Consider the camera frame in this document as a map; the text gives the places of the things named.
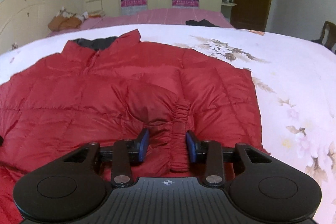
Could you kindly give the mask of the red puffer jacket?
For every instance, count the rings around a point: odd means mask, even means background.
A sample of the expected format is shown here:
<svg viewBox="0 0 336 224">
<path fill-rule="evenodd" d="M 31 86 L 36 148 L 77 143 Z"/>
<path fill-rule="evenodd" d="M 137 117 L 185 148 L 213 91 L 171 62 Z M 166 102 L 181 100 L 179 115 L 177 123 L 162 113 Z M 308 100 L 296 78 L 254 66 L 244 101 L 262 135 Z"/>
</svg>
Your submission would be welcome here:
<svg viewBox="0 0 336 224">
<path fill-rule="evenodd" d="M 189 175 L 185 134 L 262 149 L 251 73 L 191 49 L 142 42 L 138 30 L 105 50 L 67 42 L 1 85 L 1 223 L 21 219 L 13 187 L 25 174 L 92 141 L 150 131 L 134 177 Z"/>
</svg>

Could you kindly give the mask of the orange patterned pillow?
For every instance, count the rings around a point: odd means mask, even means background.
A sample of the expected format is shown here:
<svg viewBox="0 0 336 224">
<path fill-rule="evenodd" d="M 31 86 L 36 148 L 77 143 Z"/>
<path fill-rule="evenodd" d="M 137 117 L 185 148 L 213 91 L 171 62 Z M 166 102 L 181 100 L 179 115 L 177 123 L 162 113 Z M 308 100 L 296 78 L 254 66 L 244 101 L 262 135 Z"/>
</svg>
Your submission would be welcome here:
<svg viewBox="0 0 336 224">
<path fill-rule="evenodd" d="M 48 28 L 51 31 L 62 31 L 68 29 L 79 28 L 82 23 L 88 19 L 88 12 L 82 14 L 76 14 L 67 11 L 65 7 L 62 7 L 60 11 L 49 22 Z"/>
</svg>

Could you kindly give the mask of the cream curved headboard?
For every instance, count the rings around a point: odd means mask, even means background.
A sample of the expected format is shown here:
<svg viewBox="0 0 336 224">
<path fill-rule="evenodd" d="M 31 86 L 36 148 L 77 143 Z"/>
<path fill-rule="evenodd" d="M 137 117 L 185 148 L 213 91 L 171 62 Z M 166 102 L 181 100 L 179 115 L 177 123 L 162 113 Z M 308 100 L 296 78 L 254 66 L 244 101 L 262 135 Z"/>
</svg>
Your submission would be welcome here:
<svg viewBox="0 0 336 224">
<path fill-rule="evenodd" d="M 64 7 L 70 12 L 80 12 L 72 0 L 4 0 L 1 2 L 1 54 L 16 44 L 21 47 L 45 38 L 49 22 Z"/>
</svg>

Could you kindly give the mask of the wooden chair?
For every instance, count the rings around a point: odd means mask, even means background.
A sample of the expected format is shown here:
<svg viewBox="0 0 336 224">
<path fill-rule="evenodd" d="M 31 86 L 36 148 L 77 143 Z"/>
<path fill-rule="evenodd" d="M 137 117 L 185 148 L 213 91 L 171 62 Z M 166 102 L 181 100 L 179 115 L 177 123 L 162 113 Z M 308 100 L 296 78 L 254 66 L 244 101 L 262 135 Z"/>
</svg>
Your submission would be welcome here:
<svg viewBox="0 0 336 224">
<path fill-rule="evenodd" d="M 330 21 L 325 21 L 321 36 L 317 40 L 318 44 L 323 45 L 328 50 L 332 50 L 335 46 L 335 40 L 336 40 L 336 25 Z"/>
</svg>

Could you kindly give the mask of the white floral bed sheet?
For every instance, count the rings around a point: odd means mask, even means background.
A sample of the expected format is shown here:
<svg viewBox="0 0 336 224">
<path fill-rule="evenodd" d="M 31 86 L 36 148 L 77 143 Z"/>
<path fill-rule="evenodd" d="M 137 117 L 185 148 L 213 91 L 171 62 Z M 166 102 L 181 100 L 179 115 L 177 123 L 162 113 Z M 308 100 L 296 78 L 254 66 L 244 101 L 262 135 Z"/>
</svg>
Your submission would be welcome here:
<svg viewBox="0 0 336 224">
<path fill-rule="evenodd" d="M 1 85 L 67 42 L 99 51 L 138 30 L 142 42 L 191 49 L 251 73 L 261 117 L 262 151 L 299 169 L 322 190 L 318 223 L 335 223 L 335 54 L 271 33 L 140 24 L 72 32 L 37 40 L 1 56 Z"/>
</svg>

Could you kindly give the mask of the black garment on bed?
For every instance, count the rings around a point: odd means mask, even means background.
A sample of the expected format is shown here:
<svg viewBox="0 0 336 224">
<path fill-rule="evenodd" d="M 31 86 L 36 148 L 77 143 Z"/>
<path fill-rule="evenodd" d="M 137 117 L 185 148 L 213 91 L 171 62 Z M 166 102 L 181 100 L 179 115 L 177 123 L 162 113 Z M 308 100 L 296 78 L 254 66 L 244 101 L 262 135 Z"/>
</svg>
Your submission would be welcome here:
<svg viewBox="0 0 336 224">
<path fill-rule="evenodd" d="M 209 22 L 206 19 L 202 19 L 200 21 L 196 21 L 196 20 L 187 20 L 185 21 L 185 24 L 187 26 L 200 26 L 200 27 L 219 27 L 218 25 L 215 25 L 211 22 Z"/>
</svg>

